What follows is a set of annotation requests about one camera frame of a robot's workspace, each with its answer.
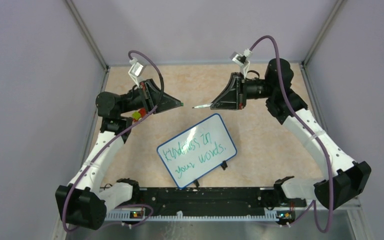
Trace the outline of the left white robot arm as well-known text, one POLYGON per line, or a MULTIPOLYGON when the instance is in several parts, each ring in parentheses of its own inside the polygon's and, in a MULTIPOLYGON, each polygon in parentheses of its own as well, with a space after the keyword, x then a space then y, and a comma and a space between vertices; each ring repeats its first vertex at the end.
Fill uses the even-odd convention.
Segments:
POLYGON ((183 103, 147 79, 125 94, 103 91, 95 99, 101 127, 89 156, 67 185, 60 185, 55 199, 66 232, 69 225, 99 229, 108 212, 125 203, 140 202, 138 183, 122 180, 101 190, 107 170, 116 153, 125 145, 132 128, 152 114, 183 106, 183 103))

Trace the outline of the green whiteboard marker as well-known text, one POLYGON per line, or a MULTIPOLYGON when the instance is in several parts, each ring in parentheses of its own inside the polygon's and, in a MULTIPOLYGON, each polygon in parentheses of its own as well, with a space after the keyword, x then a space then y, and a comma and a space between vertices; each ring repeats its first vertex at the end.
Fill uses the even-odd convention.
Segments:
POLYGON ((212 103, 206 103, 202 105, 193 106, 193 109, 204 109, 204 108, 210 108, 212 106, 212 103))

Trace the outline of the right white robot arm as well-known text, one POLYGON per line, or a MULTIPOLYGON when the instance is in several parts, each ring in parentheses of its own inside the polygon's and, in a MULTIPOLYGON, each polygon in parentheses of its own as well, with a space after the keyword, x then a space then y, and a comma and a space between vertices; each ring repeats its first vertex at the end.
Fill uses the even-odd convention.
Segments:
POLYGON ((323 176, 322 180, 294 176, 276 180, 274 202, 287 206, 293 199, 316 200, 335 210, 363 192, 372 169, 344 153, 319 125, 306 102, 292 90, 293 77, 285 59, 270 60, 263 79, 233 72, 210 109, 242 110, 248 100, 264 99, 268 112, 299 140, 323 176))

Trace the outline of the blue-framed whiteboard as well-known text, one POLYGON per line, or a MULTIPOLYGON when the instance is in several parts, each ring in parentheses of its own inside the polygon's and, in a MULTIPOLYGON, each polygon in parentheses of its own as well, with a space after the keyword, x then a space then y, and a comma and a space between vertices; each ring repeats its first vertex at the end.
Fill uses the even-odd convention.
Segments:
POLYGON ((228 128, 218 113, 194 124, 156 148, 179 189, 184 189, 222 166, 237 153, 228 128))

